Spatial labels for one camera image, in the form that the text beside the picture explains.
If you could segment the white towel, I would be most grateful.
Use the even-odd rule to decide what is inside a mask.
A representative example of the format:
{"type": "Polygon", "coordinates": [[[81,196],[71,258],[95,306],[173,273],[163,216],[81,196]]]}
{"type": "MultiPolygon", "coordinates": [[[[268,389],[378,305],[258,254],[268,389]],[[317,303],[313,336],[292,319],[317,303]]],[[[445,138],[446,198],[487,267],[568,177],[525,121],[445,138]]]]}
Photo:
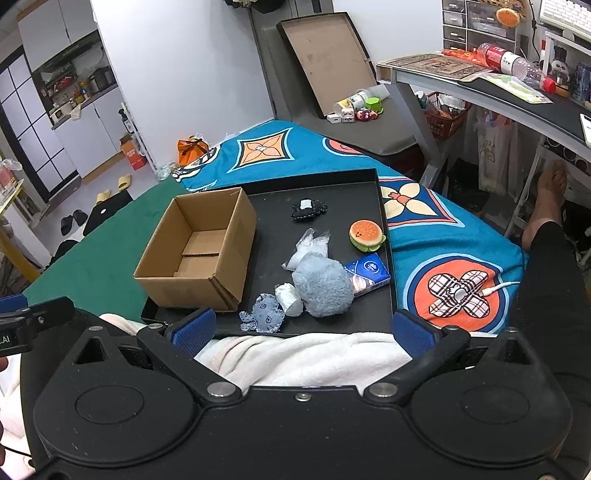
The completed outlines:
{"type": "Polygon", "coordinates": [[[411,361],[386,333],[311,333],[211,340],[194,360],[240,387],[355,386],[359,391],[411,361]]]}

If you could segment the orange gift bag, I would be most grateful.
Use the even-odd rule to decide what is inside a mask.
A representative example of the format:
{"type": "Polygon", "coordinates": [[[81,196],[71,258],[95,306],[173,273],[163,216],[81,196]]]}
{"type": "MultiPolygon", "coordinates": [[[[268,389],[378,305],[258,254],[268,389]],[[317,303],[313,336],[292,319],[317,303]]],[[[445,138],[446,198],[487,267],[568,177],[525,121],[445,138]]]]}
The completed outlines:
{"type": "Polygon", "coordinates": [[[209,145],[201,137],[190,136],[188,139],[178,140],[176,149],[177,165],[185,167],[205,155],[209,151],[209,145]]]}

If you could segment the black laptop on floor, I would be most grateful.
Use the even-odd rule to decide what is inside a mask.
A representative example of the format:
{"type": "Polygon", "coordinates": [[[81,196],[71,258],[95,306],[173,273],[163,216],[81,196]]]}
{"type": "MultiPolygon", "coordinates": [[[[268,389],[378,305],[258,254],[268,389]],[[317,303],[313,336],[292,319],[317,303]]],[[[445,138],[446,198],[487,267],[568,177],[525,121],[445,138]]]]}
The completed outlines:
{"type": "Polygon", "coordinates": [[[83,236],[89,235],[131,201],[131,195],[127,190],[123,190],[95,205],[84,226],[83,236]]]}

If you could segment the blue patterned blanket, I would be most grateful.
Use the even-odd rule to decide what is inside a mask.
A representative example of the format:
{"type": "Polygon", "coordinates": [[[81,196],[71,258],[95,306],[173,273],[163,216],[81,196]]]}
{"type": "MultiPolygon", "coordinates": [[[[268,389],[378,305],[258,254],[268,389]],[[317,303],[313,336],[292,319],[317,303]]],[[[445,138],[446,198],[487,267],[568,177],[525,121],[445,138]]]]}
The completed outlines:
{"type": "Polygon", "coordinates": [[[267,179],[373,169],[400,307],[437,327],[496,334],[525,269],[521,248],[435,191],[341,142],[270,121],[173,172],[189,192],[267,179]]]}

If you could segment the white soft roll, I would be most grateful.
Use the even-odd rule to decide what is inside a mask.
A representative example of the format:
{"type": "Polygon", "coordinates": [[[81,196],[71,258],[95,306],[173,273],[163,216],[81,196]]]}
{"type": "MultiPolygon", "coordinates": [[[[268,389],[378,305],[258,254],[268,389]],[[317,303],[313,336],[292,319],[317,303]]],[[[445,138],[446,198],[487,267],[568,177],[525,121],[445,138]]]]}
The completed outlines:
{"type": "Polygon", "coordinates": [[[290,283],[276,286],[274,296],[287,317],[298,317],[304,312],[304,303],[296,287],[290,283]]]}

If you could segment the blue denim fabric toy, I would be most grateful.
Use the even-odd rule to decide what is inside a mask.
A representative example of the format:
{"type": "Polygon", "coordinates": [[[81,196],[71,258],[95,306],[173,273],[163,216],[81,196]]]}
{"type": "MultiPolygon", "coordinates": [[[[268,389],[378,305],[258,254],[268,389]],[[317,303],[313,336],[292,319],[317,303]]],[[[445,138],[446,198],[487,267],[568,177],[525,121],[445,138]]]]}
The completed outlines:
{"type": "Polygon", "coordinates": [[[242,332],[273,334],[280,331],[285,317],[276,296],[263,293],[256,298],[250,312],[239,312],[240,330],[242,332]]]}

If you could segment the black slippers pair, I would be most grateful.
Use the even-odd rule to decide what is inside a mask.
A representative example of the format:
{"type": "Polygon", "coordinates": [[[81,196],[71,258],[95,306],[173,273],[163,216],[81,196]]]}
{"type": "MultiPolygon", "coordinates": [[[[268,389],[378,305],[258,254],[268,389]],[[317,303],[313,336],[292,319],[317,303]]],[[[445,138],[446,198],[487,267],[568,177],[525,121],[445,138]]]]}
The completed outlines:
{"type": "Polygon", "coordinates": [[[80,210],[76,209],[72,214],[65,216],[60,221],[60,233],[62,236],[66,236],[72,230],[74,225],[78,227],[83,226],[88,219],[88,215],[80,210]]]}

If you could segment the person's bare foot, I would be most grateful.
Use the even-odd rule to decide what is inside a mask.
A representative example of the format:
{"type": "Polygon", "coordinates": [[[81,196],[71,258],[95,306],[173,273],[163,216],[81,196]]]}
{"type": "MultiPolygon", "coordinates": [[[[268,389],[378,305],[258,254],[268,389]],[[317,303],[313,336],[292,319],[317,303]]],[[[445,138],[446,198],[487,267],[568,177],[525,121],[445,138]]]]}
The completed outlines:
{"type": "Polygon", "coordinates": [[[522,235],[524,250],[531,249],[533,240],[542,225],[548,222],[562,224],[561,207],[566,187],[566,168],[561,160],[554,160],[539,176],[534,210],[522,235]]]}

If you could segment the red basket under desk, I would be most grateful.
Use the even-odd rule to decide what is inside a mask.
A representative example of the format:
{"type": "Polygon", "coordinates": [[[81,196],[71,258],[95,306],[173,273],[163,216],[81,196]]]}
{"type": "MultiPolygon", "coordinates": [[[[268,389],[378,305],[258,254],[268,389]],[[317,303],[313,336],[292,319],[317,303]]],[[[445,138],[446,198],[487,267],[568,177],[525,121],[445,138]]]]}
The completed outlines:
{"type": "Polygon", "coordinates": [[[425,96],[423,113],[433,136],[438,140],[447,140],[464,125],[471,108],[470,102],[432,92],[425,96]]]}

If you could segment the grey pink plush toy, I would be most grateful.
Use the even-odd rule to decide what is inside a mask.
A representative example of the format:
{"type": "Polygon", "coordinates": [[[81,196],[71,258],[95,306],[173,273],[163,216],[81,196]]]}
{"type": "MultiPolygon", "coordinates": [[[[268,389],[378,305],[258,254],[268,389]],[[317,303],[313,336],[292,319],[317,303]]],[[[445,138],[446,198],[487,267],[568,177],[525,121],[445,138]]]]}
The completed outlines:
{"type": "Polygon", "coordinates": [[[315,252],[304,255],[291,277],[305,310],[315,318],[345,313],[355,298],[345,267],[315,252]]]}

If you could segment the plush hamburger toy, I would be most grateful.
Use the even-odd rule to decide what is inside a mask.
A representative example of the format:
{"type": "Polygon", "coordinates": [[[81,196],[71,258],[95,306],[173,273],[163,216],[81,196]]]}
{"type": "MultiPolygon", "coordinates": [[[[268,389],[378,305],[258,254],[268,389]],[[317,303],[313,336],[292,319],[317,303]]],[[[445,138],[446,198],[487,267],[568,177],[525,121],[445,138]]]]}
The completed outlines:
{"type": "Polygon", "coordinates": [[[362,219],[349,227],[349,241],[362,252],[376,252],[386,241],[386,235],[376,222],[362,219]]]}

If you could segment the grey bench seat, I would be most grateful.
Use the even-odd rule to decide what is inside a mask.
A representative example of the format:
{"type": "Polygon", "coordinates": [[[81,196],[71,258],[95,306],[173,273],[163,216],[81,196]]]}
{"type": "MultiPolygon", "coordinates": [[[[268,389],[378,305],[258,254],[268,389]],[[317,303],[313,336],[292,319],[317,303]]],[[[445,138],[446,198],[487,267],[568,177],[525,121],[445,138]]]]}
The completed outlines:
{"type": "Polygon", "coordinates": [[[250,9],[274,116],[378,157],[417,147],[353,20],[323,5],[260,1],[250,9]]]}

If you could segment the clear plastic bag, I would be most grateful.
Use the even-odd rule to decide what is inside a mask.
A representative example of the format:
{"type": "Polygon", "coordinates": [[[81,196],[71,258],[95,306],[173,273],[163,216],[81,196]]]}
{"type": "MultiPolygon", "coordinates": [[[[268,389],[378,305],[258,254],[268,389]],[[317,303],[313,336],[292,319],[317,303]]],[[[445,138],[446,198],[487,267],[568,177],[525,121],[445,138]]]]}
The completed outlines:
{"type": "Polygon", "coordinates": [[[287,271],[296,270],[298,264],[300,264],[304,256],[308,254],[328,257],[329,239],[331,239],[331,233],[329,233],[329,230],[318,235],[314,228],[308,228],[304,231],[304,234],[301,235],[300,240],[297,241],[293,255],[291,255],[286,262],[281,264],[281,268],[287,271]]]}

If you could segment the green cloth mat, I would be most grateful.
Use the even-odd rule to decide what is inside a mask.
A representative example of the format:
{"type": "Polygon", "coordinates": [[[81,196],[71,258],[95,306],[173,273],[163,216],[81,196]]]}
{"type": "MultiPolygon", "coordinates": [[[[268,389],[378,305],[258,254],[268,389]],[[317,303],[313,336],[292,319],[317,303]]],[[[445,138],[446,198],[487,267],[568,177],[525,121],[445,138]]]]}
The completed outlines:
{"type": "Polygon", "coordinates": [[[168,178],[120,209],[50,266],[25,291],[31,305],[66,296],[82,310],[138,321],[147,294],[133,278],[171,200],[186,190],[168,178]]]}

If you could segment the black stitched felt toy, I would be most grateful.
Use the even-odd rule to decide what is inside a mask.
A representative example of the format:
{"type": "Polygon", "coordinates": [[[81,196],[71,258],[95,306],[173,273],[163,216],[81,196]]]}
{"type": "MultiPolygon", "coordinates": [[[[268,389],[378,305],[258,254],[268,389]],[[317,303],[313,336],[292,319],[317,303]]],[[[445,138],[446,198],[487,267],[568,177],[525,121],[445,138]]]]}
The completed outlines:
{"type": "Polygon", "coordinates": [[[327,212],[327,204],[317,199],[304,198],[293,205],[291,217],[294,222],[310,222],[327,212]]]}

